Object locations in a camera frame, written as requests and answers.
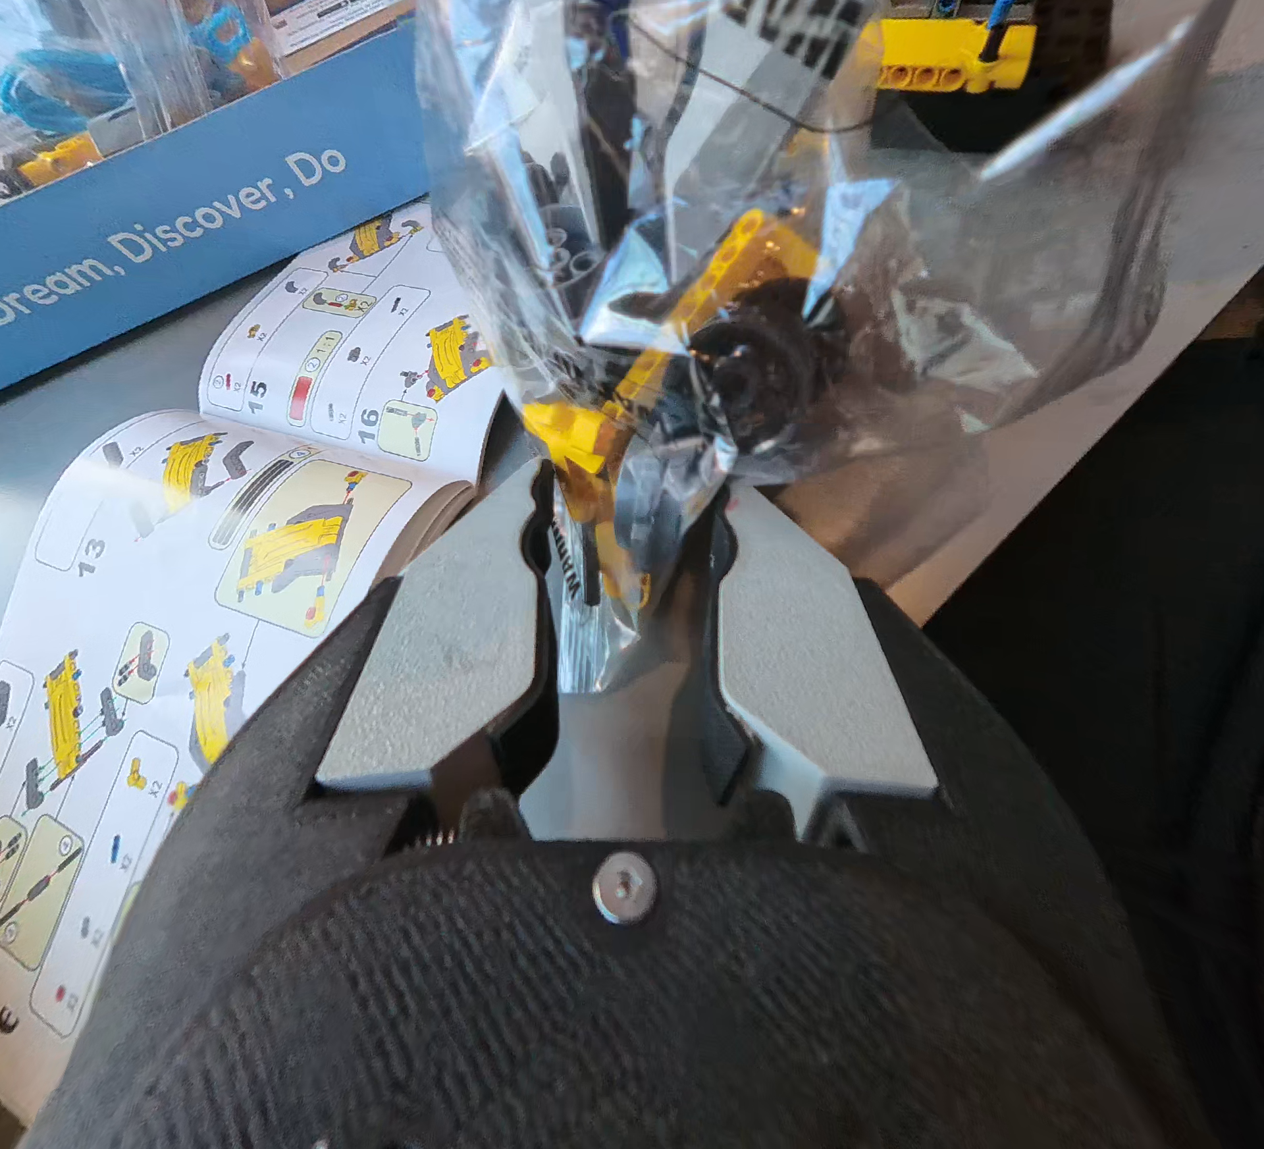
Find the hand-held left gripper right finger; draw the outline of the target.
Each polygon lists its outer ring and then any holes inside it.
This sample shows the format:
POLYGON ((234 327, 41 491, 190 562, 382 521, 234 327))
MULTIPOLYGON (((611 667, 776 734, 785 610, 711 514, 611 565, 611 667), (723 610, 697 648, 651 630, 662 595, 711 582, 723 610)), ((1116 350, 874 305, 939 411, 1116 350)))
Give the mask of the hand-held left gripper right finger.
POLYGON ((858 579, 756 487, 709 525, 702 781, 782 791, 798 831, 837 791, 939 789, 858 579))

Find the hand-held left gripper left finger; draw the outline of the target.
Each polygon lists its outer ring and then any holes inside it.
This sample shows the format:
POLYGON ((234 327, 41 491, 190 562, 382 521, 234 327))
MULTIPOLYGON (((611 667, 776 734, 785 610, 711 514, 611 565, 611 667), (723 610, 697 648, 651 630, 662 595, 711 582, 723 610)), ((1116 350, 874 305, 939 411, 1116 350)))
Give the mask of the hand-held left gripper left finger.
POLYGON ((456 811, 542 778, 561 740, 549 514, 557 467, 521 462, 399 576, 317 789, 456 811))

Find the clear bag of wheel parts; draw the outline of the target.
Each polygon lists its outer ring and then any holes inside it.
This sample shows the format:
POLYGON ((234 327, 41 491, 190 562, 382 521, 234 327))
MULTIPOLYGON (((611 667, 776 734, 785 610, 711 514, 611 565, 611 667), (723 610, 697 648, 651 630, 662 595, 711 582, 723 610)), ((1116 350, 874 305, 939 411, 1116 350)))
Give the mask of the clear bag of wheel parts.
POLYGON ((890 0, 865 20, 862 0, 793 0, 782 25, 765 4, 761 36, 798 78, 774 101, 723 78, 738 122, 697 96, 709 144, 725 147, 696 156, 696 199, 668 199, 711 27, 756 40, 745 11, 719 4, 702 25, 697 0, 418 0, 433 232, 561 471, 568 693, 617 680, 725 480, 927 452, 939 362, 960 365, 939 407, 953 431, 965 383, 995 394, 1000 362, 1034 375, 965 296, 895 317, 900 282, 919 296, 937 274, 906 191, 874 222, 900 187, 868 147, 890 0))

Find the yellow black brick vehicle model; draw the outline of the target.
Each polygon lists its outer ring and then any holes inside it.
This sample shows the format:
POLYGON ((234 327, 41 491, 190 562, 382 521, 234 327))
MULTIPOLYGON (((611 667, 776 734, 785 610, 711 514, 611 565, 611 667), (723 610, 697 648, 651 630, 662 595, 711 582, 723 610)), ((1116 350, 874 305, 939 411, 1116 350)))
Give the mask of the yellow black brick vehicle model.
POLYGON ((1116 0, 890 0, 868 147, 990 156, 1109 61, 1116 0))

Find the grey desk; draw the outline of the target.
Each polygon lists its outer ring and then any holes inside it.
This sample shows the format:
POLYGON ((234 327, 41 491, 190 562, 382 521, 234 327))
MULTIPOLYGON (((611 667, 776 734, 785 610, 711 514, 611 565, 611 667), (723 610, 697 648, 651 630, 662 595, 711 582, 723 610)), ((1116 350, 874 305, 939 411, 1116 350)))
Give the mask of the grey desk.
MULTIPOLYGON (((730 14, 745 11, 745 27, 756 31, 745 48, 738 40, 740 25, 711 27, 711 61, 697 61, 711 72, 697 72, 697 94, 679 111, 687 138, 668 155, 668 170, 679 179, 671 175, 668 199, 696 199, 687 191, 696 187, 696 156, 709 160, 725 147, 725 138, 709 144, 711 128, 702 128, 697 96, 719 96, 725 78, 765 83, 756 94, 774 101, 774 83, 798 78, 793 61, 774 61, 776 40, 761 36, 765 4, 774 4, 774 25, 793 14, 793 0, 730 0, 730 14)), ((719 0, 697 0, 697 11, 702 25, 723 14, 719 0)), ((930 276, 927 294, 917 288, 919 296, 910 296, 910 282, 900 282, 906 303, 895 303, 900 324, 910 324, 910 305, 927 317, 965 296, 990 324, 995 341, 1034 365, 1034 375, 1018 375, 1018 365, 995 357, 1004 375, 995 394, 990 383, 965 383, 971 399, 960 399, 960 431, 939 411, 947 407, 960 365, 939 362, 943 375, 930 365, 927 407, 937 407, 943 443, 965 443, 990 422, 1012 422, 1125 365, 1153 320, 1164 320, 1173 248, 1190 244, 1190 238, 1175 238, 1182 222, 1203 225, 1200 239, 1217 255, 1227 248, 1227 238, 1211 238, 1217 222, 1231 238, 1239 222, 1257 238, 1257 217, 1239 217, 1239 204, 1257 199, 1257 187, 1252 195, 1243 165, 1227 160, 1231 128, 1243 122, 1257 128, 1257 111, 1237 111, 1227 128, 1211 128, 1208 118, 1227 108, 1200 94, 1203 49, 1217 36, 1211 11, 1217 0, 1125 0, 1125 20, 1137 20, 1137 31, 1118 48, 1118 61, 1090 94, 1018 136, 1012 147, 1004 144, 995 179, 984 175, 990 160, 960 160, 939 147, 874 155, 881 165, 900 165, 900 187, 874 209, 874 222, 906 191, 917 222, 930 225, 917 248, 927 248, 927 274, 943 282, 930 276)), ((740 94, 719 96, 711 118, 738 122, 740 94)), ((1175 255, 1175 276, 1190 269, 1194 244, 1175 255)))

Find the building instruction booklet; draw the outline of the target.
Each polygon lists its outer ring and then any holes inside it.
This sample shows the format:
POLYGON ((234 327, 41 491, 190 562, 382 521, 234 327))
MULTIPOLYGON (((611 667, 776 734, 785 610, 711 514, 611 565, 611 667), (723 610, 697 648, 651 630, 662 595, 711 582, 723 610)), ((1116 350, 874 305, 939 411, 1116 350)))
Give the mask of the building instruction booklet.
POLYGON ((471 502, 506 379, 431 195, 294 255, 50 487, 0 634, 0 1097, 34 1119, 175 816, 471 502))

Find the blue cardboard box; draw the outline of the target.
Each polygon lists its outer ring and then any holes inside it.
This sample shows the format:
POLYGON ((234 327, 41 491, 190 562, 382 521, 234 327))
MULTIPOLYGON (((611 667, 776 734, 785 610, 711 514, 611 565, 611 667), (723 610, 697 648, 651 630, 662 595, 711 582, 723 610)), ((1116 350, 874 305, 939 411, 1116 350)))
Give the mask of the blue cardboard box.
POLYGON ((418 20, 0 209, 0 387, 427 191, 418 20))

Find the blue plastic tool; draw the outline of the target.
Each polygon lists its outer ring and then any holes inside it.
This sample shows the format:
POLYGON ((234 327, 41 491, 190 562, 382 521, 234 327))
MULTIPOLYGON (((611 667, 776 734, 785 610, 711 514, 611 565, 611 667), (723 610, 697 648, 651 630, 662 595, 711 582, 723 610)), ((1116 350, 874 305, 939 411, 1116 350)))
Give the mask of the blue plastic tool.
POLYGON ((92 136, 110 118, 137 138, 182 128, 226 101, 242 101, 278 78, 272 49, 232 0, 209 4, 186 25, 182 48, 132 49, 115 61, 86 48, 27 48, 4 61, 4 122, 37 138, 92 136))

